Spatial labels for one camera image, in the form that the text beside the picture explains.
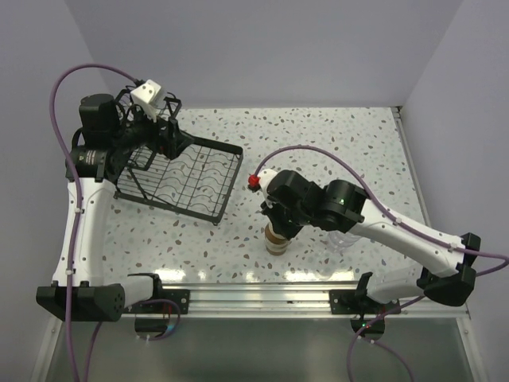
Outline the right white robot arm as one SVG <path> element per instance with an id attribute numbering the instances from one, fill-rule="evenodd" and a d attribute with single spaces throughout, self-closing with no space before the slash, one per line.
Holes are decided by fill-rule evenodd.
<path id="1" fill-rule="evenodd" d="M 293 239 L 304 226 L 325 232 L 351 233 L 380 243 L 415 261 L 415 266 L 384 275 L 366 273 L 354 293 L 363 312 L 400 298 L 427 297 L 445 306 L 461 306 L 473 292 L 473 234 L 453 236 L 418 223 L 384 205 L 348 181 L 320 187 L 292 170 L 262 170 L 251 185 L 264 196 L 262 214 L 273 235 Z"/>

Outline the beige cup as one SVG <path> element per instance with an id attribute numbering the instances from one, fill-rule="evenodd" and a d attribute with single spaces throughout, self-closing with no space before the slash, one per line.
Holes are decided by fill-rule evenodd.
<path id="1" fill-rule="evenodd" d="M 286 251 L 286 249 L 288 248 L 289 242 L 287 240 L 283 240 L 281 243 L 279 243 L 279 242 L 275 243 L 271 240 L 266 239 L 265 245 L 266 245 L 266 250 L 269 252 L 284 253 Z"/>
<path id="2" fill-rule="evenodd" d="M 265 227 L 265 236 L 266 239 L 273 244 L 283 244 L 288 242 L 288 240 L 284 236 L 277 234 L 274 231 L 274 227 L 270 222 Z"/>
<path id="3" fill-rule="evenodd" d="M 271 242 L 266 243 L 266 250 L 271 255 L 283 255 L 288 248 L 288 244 L 274 244 Z"/>

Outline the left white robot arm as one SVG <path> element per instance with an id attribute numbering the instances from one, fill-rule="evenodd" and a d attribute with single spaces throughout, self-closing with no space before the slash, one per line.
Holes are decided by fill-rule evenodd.
<path id="1" fill-rule="evenodd" d="M 109 94 L 84 97 L 79 114 L 82 126 L 65 151 L 68 217 L 63 247 L 51 283 L 37 288 L 37 304 L 66 323 L 116 322 L 132 306 L 153 313 L 166 304 L 178 311 L 155 273 L 106 283 L 103 247 L 107 208 L 133 153 L 148 148 L 174 159 L 193 137 L 182 133 L 174 118 L 150 119 L 140 105 L 124 108 Z"/>

